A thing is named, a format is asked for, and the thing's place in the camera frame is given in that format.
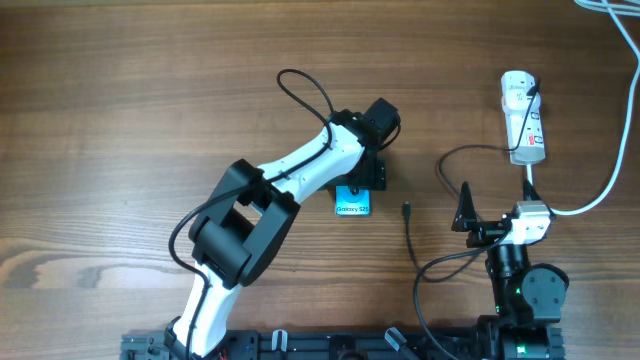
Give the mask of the Galaxy smartphone cyan screen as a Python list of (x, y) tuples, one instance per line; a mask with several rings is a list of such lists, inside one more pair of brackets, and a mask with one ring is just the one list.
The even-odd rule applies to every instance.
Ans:
[(337, 186), (335, 195), (335, 213), (337, 216), (369, 216), (371, 214), (371, 195), (369, 190)]

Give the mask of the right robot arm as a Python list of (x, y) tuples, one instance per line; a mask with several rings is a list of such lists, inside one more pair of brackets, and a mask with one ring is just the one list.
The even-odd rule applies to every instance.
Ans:
[(487, 254), (485, 268), (492, 284), (496, 314), (483, 315), (474, 327), (470, 355), (474, 359), (564, 359), (561, 308), (568, 275), (546, 263), (532, 264), (528, 248), (544, 240), (555, 216), (536, 193), (523, 184), (522, 201), (497, 221), (482, 221), (471, 189), (463, 183), (452, 230), (468, 235), (466, 246)]

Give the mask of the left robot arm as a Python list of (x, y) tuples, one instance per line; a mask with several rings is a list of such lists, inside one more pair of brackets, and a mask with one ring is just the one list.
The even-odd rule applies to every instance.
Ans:
[(259, 166), (234, 162), (168, 240), (173, 261), (194, 275), (182, 315), (165, 330), (170, 355), (220, 354), (240, 290), (271, 264), (302, 203), (328, 186), (382, 188), (377, 154), (400, 128), (398, 109), (379, 98), (363, 113), (332, 113), (318, 135), (279, 160)]

